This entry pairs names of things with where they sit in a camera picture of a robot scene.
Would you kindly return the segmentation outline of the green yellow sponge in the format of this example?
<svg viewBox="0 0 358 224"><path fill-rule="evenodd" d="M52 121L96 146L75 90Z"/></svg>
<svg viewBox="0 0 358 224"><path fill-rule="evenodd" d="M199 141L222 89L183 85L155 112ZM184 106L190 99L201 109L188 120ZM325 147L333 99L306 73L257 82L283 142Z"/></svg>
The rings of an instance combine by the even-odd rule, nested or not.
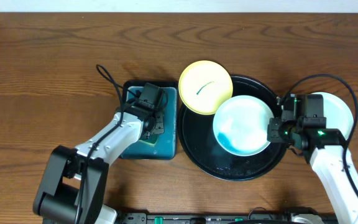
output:
<svg viewBox="0 0 358 224"><path fill-rule="evenodd" d="M158 141L158 134L144 135L139 139L139 141L143 144L154 147Z"/></svg>

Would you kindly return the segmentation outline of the pale green plate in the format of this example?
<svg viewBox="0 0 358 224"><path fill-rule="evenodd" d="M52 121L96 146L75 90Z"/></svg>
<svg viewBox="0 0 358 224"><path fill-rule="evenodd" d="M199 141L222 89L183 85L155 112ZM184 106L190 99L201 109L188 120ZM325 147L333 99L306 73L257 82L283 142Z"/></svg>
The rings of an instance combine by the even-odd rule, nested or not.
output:
<svg viewBox="0 0 358 224"><path fill-rule="evenodd" d="M225 101L213 118L218 144L235 156L253 156L270 145L267 129L273 112L261 99L239 95Z"/></svg>

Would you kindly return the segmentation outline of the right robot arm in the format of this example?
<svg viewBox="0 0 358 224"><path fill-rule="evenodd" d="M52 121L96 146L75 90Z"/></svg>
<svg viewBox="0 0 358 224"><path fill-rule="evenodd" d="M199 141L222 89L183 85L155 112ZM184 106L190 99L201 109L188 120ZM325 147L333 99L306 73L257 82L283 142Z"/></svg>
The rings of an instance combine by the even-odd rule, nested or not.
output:
<svg viewBox="0 0 358 224"><path fill-rule="evenodd" d="M347 141L338 129L327 129L325 118L282 121L271 118L267 140L294 146L302 152L322 182L339 223L358 223L358 173Z"/></svg>

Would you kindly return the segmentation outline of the light blue plate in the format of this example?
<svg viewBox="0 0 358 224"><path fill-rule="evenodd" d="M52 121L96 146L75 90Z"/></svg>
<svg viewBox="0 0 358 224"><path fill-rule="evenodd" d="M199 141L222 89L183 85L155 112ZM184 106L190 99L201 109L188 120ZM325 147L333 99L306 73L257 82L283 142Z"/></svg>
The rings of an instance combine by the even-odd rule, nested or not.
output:
<svg viewBox="0 0 358 224"><path fill-rule="evenodd" d="M338 129L345 139L351 133L354 118L350 108L336 95L326 92L315 92L323 97L323 113L327 129Z"/></svg>

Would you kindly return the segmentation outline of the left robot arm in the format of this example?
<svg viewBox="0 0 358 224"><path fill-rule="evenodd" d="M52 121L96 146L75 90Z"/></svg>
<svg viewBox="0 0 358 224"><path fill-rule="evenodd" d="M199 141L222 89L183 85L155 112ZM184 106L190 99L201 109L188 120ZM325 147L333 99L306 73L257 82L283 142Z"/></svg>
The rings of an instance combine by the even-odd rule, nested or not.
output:
<svg viewBox="0 0 358 224"><path fill-rule="evenodd" d="M130 145L163 132L161 111L128 106L88 141L74 148L57 146L33 212L51 223L114 223L117 211L103 203L109 167Z"/></svg>

